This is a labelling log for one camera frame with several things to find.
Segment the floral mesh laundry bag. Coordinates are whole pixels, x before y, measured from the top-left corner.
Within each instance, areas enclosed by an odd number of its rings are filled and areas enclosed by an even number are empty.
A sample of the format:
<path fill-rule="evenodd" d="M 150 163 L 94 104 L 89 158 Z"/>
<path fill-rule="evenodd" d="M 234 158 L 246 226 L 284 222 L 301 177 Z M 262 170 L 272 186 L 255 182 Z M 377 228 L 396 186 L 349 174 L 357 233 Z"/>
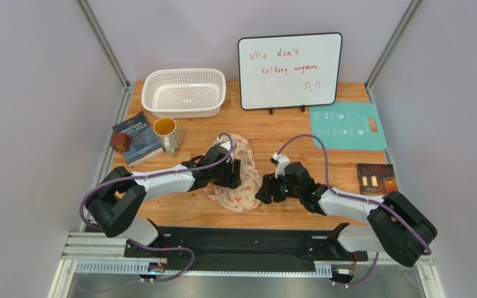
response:
<path fill-rule="evenodd" d="M 247 213 L 260 206 L 261 201 L 255 198 L 260 190 L 262 177 L 255 163 L 253 148 L 243 136 L 232 133 L 235 148 L 233 155 L 240 160 L 240 186 L 232 189 L 209 184 L 203 193 L 222 208 L 233 213 Z"/>

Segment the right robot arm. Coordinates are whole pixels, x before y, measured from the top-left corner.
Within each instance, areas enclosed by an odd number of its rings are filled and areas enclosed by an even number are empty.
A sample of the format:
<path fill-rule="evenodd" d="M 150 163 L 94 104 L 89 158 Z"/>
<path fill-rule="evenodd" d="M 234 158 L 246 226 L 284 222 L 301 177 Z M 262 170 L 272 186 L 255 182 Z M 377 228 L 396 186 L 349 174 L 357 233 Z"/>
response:
<path fill-rule="evenodd" d="M 300 162 L 264 175 L 255 197 L 265 204 L 294 198 L 313 214 L 361 222 L 361 225 L 341 223 L 332 230 L 329 240 L 346 252 L 386 253 L 406 267 L 431 254 L 429 245 L 438 234 L 435 226 L 400 192 L 365 196 L 341 191 L 315 182 Z"/>

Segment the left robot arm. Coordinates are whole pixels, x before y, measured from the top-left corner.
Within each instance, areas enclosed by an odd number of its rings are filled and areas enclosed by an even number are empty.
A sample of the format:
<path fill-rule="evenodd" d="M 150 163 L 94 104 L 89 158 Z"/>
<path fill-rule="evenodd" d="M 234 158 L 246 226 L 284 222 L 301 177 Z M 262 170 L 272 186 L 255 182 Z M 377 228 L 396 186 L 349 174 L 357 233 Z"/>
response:
<path fill-rule="evenodd" d="M 159 236 L 151 220 L 137 213 L 141 205 L 161 196 L 191 192 L 216 186 L 240 185 L 240 160 L 233 157 L 232 142 L 218 143 L 189 161 L 160 171 L 136 173 L 120 166 L 85 195 L 81 210 L 95 220 L 94 228 L 106 237 L 123 236 L 139 245 L 149 246 Z"/>

